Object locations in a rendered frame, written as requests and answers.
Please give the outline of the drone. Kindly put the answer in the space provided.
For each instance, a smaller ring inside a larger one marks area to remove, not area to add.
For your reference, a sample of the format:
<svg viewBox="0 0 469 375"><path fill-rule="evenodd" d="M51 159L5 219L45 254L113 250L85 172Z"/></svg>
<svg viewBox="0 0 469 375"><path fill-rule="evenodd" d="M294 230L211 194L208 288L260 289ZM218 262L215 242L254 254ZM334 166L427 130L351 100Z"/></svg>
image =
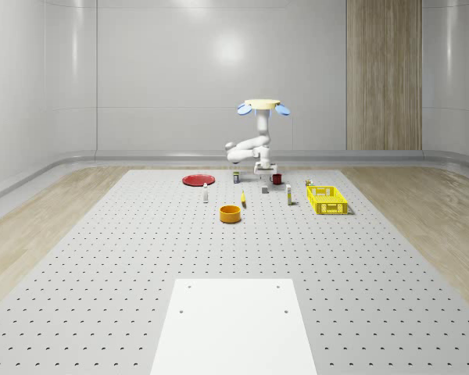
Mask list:
<svg viewBox="0 0 469 375"><path fill-rule="evenodd" d="M244 116L255 110L275 110L282 116L288 116L291 112L279 100L275 99L249 99L238 106L238 115Z"/></svg>

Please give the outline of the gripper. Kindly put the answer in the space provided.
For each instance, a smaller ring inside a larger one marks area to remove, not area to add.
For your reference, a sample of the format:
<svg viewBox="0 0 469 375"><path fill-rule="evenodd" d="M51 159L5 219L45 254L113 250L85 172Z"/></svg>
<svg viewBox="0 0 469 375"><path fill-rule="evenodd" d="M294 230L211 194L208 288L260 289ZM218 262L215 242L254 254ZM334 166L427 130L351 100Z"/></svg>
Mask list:
<svg viewBox="0 0 469 375"><path fill-rule="evenodd" d="M253 170L255 175L263 176L267 175L272 178L273 175L278 174L277 164L271 163L264 166L261 162L257 162Z"/></svg>

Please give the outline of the yellow bowl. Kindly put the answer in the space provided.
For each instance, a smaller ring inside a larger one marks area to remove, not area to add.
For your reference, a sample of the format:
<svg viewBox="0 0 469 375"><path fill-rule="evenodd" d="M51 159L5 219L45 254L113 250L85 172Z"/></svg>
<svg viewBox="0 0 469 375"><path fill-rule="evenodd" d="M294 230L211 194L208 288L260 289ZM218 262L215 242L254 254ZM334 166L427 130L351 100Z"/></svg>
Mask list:
<svg viewBox="0 0 469 375"><path fill-rule="evenodd" d="M236 205L221 206L219 212L223 223L237 223L241 220L241 209Z"/></svg>

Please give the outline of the yellow basket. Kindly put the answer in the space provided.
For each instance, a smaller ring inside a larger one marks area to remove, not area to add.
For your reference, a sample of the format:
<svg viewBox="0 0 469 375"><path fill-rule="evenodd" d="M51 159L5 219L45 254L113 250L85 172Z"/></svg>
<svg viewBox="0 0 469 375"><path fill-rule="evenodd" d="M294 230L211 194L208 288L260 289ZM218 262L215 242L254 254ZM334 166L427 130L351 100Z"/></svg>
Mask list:
<svg viewBox="0 0 469 375"><path fill-rule="evenodd" d="M333 186L307 186L306 196L316 214L348 213L348 202L342 193Z"/></svg>

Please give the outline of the white board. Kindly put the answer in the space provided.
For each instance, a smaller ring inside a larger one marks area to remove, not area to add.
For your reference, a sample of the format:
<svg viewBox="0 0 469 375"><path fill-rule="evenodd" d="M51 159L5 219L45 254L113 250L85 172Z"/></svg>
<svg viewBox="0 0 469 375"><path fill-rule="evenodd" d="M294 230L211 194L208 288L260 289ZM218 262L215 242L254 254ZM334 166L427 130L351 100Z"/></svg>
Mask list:
<svg viewBox="0 0 469 375"><path fill-rule="evenodd" d="M317 375L292 280L176 280L150 375Z"/></svg>

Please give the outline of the red plate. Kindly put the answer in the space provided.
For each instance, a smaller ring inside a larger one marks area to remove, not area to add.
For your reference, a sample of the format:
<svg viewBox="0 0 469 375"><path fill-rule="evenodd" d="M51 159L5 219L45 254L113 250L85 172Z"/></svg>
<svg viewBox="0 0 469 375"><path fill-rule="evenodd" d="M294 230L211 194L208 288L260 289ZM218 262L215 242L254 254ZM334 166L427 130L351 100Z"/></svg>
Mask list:
<svg viewBox="0 0 469 375"><path fill-rule="evenodd" d="M204 184L211 185L215 181L215 177L209 174L192 174L182 178L183 184L192 187L202 187Z"/></svg>

